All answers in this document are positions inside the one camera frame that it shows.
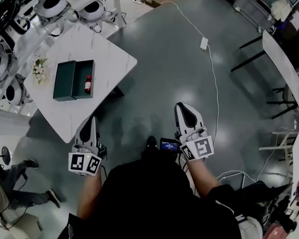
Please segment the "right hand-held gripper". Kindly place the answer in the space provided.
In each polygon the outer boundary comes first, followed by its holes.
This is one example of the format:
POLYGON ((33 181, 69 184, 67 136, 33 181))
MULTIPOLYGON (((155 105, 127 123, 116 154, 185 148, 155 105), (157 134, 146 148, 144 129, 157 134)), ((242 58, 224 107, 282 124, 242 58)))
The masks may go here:
POLYGON ((204 159, 214 154, 212 136, 207 133, 207 128, 201 114, 186 103, 176 103, 174 106, 175 123, 177 131, 175 137, 180 142, 180 153, 186 161, 204 159), (188 129, 181 130, 180 119, 188 129))

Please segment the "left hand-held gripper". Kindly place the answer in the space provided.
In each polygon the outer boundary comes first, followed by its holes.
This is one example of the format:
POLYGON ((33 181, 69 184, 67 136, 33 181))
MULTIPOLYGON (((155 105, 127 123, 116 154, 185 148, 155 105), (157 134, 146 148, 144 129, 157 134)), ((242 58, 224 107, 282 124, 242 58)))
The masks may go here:
POLYGON ((96 176, 104 158, 107 158, 107 148, 100 143, 99 121, 91 116, 75 133, 68 156, 68 171, 81 176, 96 176))

